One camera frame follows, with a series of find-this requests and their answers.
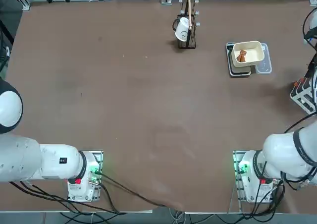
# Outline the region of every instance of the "tabletop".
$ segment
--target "tabletop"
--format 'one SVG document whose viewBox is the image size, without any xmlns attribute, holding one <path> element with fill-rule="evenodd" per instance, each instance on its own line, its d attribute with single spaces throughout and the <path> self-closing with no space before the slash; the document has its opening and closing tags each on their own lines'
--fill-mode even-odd
<svg viewBox="0 0 317 224">
<path fill-rule="evenodd" d="M 13 133 L 104 150 L 104 172 L 148 199 L 227 212 L 232 152 L 261 149 L 305 115 L 289 93 L 314 55 L 302 35 L 311 7 L 308 0 L 208 0 L 196 10 L 197 48 L 180 51 L 172 30 L 177 1 L 32 4 L 8 69 L 24 102 Z M 230 78 L 225 44 L 252 40 L 267 43 L 272 74 Z M 64 180 L 35 183 L 67 196 Z M 154 208 L 107 186 L 119 210 Z M 2 211 L 64 210 L 9 184 L 0 194 Z M 278 211 L 316 214 L 316 198 L 311 187 L 287 189 Z M 109 208 L 106 197 L 93 205 Z M 236 198 L 230 211 L 239 211 Z"/>
</svg>

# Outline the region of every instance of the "robotic arm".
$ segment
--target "robotic arm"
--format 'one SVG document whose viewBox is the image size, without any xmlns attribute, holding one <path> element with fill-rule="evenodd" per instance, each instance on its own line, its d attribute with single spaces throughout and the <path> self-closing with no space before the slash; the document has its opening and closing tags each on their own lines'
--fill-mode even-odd
<svg viewBox="0 0 317 224">
<path fill-rule="evenodd" d="M 21 96 L 0 80 L 0 182 L 32 179 L 67 179 L 68 199 L 91 202 L 99 199 L 101 171 L 91 151 L 78 151 L 64 144 L 39 144 L 10 134 L 23 114 Z"/>
<path fill-rule="evenodd" d="M 265 140 L 263 150 L 247 151 L 239 163 L 247 202 L 259 202 L 272 190 L 274 179 L 297 181 L 309 174 L 302 184 L 316 185 L 316 172 L 312 172 L 317 167 L 316 144 L 317 121 L 294 132 L 272 134 Z"/>
</svg>

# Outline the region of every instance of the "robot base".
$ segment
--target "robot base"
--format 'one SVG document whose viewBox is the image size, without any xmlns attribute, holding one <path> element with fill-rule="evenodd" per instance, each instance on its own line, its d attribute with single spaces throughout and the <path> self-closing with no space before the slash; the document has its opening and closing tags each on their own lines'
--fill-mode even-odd
<svg viewBox="0 0 317 224">
<path fill-rule="evenodd" d="M 93 202 L 100 199 L 101 176 L 94 171 L 102 172 L 103 151 L 82 151 L 86 157 L 87 165 L 83 178 L 75 183 L 67 181 L 68 199 L 76 202 Z"/>
<path fill-rule="evenodd" d="M 241 201 L 249 203 L 260 202 L 261 199 L 273 188 L 273 182 L 267 183 L 265 179 L 259 179 L 254 171 L 253 157 L 256 151 L 234 151 L 233 160 L 236 174 L 236 183 L 239 207 Z M 259 183 L 261 182 L 258 198 L 256 199 Z M 269 203 L 271 194 L 262 201 Z"/>
</svg>

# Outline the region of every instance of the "mug rack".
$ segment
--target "mug rack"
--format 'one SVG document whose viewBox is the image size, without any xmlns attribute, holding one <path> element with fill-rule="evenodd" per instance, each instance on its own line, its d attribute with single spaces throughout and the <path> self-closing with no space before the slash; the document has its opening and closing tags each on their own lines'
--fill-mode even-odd
<svg viewBox="0 0 317 224">
<path fill-rule="evenodd" d="M 181 11 L 180 14 L 177 15 L 177 18 L 174 20 L 174 24 L 179 22 L 182 17 L 187 17 L 189 19 L 189 28 L 187 34 L 187 40 L 185 42 L 181 40 L 177 40 L 178 48 L 180 49 L 195 49 L 196 48 L 196 28 L 200 25 L 199 22 L 196 21 L 198 11 L 195 11 L 195 4 L 198 3 L 198 0 L 193 0 L 191 4 L 191 0 L 186 0 L 185 8 L 183 4 L 183 0 L 179 0 L 181 3 Z"/>
</svg>

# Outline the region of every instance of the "food item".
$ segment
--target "food item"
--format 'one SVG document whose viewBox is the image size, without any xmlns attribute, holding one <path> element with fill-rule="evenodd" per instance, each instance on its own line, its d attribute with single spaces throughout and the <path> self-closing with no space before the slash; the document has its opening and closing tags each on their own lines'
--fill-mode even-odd
<svg viewBox="0 0 317 224">
<path fill-rule="evenodd" d="M 238 57 L 237 57 L 237 61 L 239 62 L 246 62 L 246 59 L 244 58 L 244 56 L 247 54 L 246 51 L 241 50 Z"/>
</svg>

